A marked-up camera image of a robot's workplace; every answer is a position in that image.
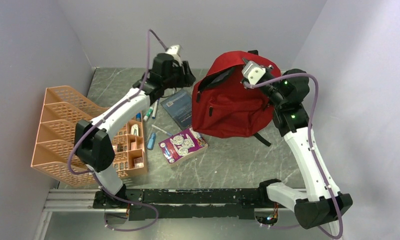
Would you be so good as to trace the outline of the red student backpack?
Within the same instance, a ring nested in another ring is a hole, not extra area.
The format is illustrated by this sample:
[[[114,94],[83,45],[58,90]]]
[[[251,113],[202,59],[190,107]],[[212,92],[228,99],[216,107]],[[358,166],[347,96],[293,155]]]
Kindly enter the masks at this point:
[[[269,147],[271,143],[259,131],[271,122],[274,107],[258,88],[244,88],[242,69],[248,61],[272,66],[273,76],[282,75],[278,66],[259,56],[257,50],[221,54],[193,88],[192,128],[221,139],[255,137]]]

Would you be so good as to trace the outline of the purple sticker book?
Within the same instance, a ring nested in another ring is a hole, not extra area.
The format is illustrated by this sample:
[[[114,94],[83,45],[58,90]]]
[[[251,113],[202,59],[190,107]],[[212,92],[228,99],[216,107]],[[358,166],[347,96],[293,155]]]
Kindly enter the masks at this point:
[[[200,133],[190,127],[161,141],[158,146],[168,165],[174,167],[203,153],[209,145]]]

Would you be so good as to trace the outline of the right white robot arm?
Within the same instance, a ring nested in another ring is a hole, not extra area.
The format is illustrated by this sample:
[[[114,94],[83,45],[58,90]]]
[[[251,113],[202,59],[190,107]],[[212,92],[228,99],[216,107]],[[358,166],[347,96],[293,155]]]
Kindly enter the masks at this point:
[[[331,177],[315,141],[312,119],[319,92],[317,79],[300,69],[275,77],[271,65],[245,58],[243,62],[241,83],[246,89],[259,89],[271,101],[274,125],[293,153],[306,188],[300,192],[277,179],[266,181],[257,194],[259,204],[281,204],[295,214],[304,229],[331,222],[342,225],[342,215],[353,200]]]

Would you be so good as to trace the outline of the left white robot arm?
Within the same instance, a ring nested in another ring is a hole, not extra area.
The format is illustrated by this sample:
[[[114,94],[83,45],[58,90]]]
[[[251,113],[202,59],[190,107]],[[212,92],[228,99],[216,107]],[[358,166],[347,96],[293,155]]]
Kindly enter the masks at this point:
[[[74,147],[68,158],[77,156],[88,167],[87,173],[93,174],[107,193],[106,201],[112,207],[123,206],[127,199],[126,186],[113,166],[113,138],[125,123],[153,105],[167,89],[190,87],[194,82],[188,61],[181,60],[176,53],[159,53],[142,78],[117,103],[92,120],[77,122]]]

